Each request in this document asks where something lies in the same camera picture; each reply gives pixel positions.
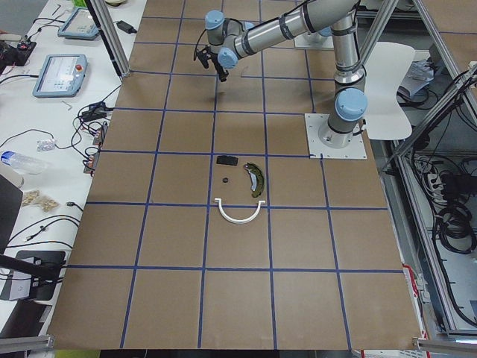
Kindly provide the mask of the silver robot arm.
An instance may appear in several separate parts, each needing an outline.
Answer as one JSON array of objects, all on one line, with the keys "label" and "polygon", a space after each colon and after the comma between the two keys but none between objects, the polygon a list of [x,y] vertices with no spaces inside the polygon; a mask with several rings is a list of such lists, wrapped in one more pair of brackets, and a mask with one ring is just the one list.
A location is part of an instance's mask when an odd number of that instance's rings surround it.
[{"label": "silver robot arm", "polygon": [[364,94],[366,71],[356,35],[357,8],[357,1],[304,1],[258,25],[211,10],[205,15],[203,30],[207,44],[203,48],[196,47],[193,58],[204,68],[214,66],[220,81],[225,82],[229,70],[235,68],[240,59],[301,34],[315,34],[329,28],[335,56],[335,102],[318,135],[330,148],[345,148],[368,106]]}]

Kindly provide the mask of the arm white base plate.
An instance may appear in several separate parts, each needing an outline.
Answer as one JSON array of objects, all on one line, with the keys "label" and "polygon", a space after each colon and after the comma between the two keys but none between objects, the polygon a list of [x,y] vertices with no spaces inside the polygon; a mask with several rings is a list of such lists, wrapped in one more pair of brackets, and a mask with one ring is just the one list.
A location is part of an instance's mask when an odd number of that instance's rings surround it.
[{"label": "arm white base plate", "polygon": [[328,113],[304,115],[309,156],[315,159],[366,160],[359,126],[356,125],[348,134],[338,134],[329,127],[328,118]]}]

